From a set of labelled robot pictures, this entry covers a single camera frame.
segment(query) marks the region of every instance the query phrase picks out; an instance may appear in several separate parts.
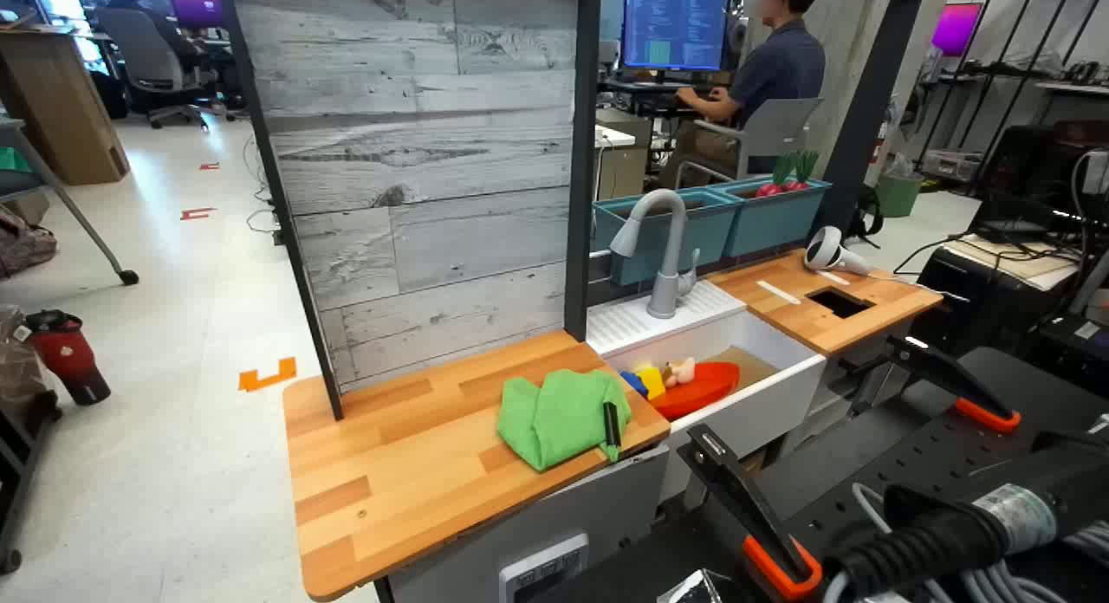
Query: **orange toy plate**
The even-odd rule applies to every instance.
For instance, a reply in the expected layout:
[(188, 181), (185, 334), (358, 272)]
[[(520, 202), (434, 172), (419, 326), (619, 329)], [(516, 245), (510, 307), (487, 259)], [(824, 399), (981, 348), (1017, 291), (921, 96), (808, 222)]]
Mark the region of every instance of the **orange toy plate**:
[(651, 400), (651, 406), (668, 421), (674, 421), (732, 395), (739, 382), (740, 367), (732, 362), (698, 362), (692, 382), (667, 389)]

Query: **faucet handle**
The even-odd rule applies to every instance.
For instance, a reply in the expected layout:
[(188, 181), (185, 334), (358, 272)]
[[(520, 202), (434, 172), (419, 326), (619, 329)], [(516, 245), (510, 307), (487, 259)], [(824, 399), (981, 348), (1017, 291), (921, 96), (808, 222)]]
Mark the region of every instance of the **faucet handle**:
[(693, 265), (685, 274), (678, 275), (678, 295), (684, 296), (696, 284), (696, 260), (701, 258), (701, 248), (693, 248)]

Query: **green trash bin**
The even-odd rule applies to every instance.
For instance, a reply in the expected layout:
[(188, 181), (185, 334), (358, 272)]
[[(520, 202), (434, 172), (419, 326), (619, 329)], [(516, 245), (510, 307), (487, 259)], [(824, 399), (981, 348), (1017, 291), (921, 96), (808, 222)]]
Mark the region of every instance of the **green trash bin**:
[(920, 193), (923, 181), (920, 174), (912, 176), (882, 174), (878, 177), (878, 187), (874, 188), (878, 195), (878, 204), (882, 205), (882, 215), (887, 217), (909, 215), (913, 212), (913, 204), (916, 204), (916, 196)]

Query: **teal planter box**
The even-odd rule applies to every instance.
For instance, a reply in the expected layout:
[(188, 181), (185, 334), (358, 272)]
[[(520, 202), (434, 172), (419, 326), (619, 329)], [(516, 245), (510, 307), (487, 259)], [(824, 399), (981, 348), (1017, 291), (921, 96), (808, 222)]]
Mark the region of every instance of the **teal planter box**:
[(808, 180), (808, 187), (801, 192), (755, 197), (755, 192), (767, 182), (769, 176), (757, 176), (709, 187), (743, 201), (735, 213), (724, 256), (745, 256), (775, 245), (804, 241), (812, 228), (816, 209), (821, 208), (824, 192), (832, 187), (830, 182)]
[[(682, 196), (689, 217), (685, 223), (685, 241), (682, 241), (681, 259), (678, 263), (679, 270), (684, 272), (693, 267), (690, 263), (693, 248), (701, 248), (701, 257), (696, 263), (699, 266), (716, 263), (722, 258), (733, 217), (743, 201), (712, 188), (683, 188), (678, 195)], [(593, 212), (597, 213), (594, 251), (609, 248), (613, 236), (617, 236), (640, 197), (642, 196), (618, 197), (614, 201), (593, 204)], [(670, 235), (670, 217), (669, 209), (659, 215), (643, 217), (634, 255), (630, 259), (612, 255), (612, 278), (615, 283), (623, 286), (642, 279), (654, 279), (654, 274), (662, 267), (667, 236)]]

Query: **pink screen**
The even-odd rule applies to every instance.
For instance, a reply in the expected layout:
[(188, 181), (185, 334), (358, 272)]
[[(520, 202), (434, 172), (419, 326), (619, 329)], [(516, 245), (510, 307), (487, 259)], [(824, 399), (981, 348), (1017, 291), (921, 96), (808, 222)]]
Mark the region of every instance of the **pink screen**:
[(954, 3), (944, 6), (939, 14), (939, 25), (932, 35), (932, 43), (940, 48), (947, 58), (958, 58), (967, 50), (967, 41), (974, 31), (974, 22), (981, 11), (980, 2)]

